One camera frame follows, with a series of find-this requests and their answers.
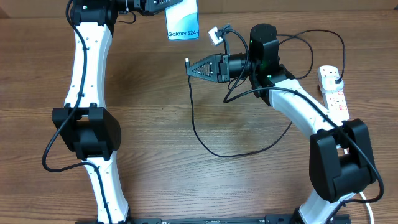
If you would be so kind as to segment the Samsung Galaxy smartphone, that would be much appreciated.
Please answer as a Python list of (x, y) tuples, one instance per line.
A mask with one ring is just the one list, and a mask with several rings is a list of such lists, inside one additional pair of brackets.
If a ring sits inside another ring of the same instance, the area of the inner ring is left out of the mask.
[(165, 10), (167, 37), (171, 41), (193, 40), (200, 36), (197, 0), (183, 0)]

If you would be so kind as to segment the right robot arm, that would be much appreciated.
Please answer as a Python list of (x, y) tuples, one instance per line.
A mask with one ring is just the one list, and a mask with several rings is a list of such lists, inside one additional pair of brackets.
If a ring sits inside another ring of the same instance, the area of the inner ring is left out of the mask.
[(321, 105), (279, 62), (279, 34), (275, 26), (257, 24), (245, 51), (209, 55), (187, 62), (189, 78), (216, 83), (249, 79), (251, 93), (283, 113), (310, 141), (309, 176), (313, 191), (291, 215), (266, 215), (265, 223), (349, 223), (340, 208), (356, 201), (356, 194), (381, 182), (368, 127), (360, 120), (339, 117)]

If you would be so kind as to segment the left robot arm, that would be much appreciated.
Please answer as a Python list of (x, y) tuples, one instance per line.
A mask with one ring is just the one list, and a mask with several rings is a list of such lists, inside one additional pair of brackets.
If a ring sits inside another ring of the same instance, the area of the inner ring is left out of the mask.
[[(75, 56), (70, 87), (64, 104), (52, 110), (56, 132), (47, 144), (42, 165), (49, 172), (84, 167), (95, 195), (98, 215), (95, 223), (132, 223), (130, 206), (124, 197), (117, 166), (121, 127), (106, 109), (104, 83), (106, 61), (120, 14), (153, 16), (172, 1), (68, 1), (65, 17), (74, 30)], [(76, 154), (79, 162), (54, 169), (47, 156), (57, 137)]]

